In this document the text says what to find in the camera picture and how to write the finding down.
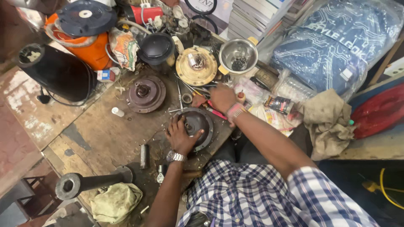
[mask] cloth rag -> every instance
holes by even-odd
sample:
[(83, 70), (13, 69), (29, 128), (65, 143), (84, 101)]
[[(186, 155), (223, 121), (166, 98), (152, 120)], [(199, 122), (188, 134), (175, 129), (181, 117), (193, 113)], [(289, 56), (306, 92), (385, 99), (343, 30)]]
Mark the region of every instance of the cloth rag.
[(117, 224), (123, 221), (139, 204), (143, 192), (134, 184), (117, 183), (91, 200), (93, 218)]
[(314, 161), (339, 155), (354, 138), (355, 126), (349, 124), (351, 106), (333, 88), (307, 100), (299, 112), (310, 133)]

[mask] red cloth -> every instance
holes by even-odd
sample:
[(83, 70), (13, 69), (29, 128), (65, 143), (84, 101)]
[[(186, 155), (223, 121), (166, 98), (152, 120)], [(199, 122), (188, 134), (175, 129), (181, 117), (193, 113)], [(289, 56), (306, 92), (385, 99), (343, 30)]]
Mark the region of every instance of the red cloth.
[(404, 117), (404, 83), (385, 90), (360, 105), (351, 115), (356, 139), (374, 135), (400, 123)]

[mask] blue fabric bundle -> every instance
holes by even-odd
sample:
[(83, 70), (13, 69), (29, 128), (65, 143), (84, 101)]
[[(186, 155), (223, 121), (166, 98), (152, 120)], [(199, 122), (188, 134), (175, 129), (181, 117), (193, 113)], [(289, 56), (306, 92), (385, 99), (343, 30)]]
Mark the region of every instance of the blue fabric bundle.
[(330, 0), (274, 49), (273, 60), (317, 92), (349, 96), (394, 42), (404, 6), (390, 0)]

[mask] shirt sleeve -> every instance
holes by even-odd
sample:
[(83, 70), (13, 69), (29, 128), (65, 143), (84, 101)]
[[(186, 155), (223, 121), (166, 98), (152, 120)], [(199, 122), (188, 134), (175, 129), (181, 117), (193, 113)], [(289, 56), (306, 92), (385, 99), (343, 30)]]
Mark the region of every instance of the shirt sleeve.
[(309, 226), (379, 226), (317, 168), (302, 167), (288, 177), (298, 214)]

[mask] small box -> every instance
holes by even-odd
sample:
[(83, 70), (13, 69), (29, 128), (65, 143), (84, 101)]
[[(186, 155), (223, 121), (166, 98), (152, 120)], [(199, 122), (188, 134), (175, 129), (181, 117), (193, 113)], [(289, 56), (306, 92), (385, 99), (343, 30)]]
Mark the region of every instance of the small box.
[(97, 80), (101, 82), (114, 82), (115, 73), (110, 69), (104, 69), (97, 71)]

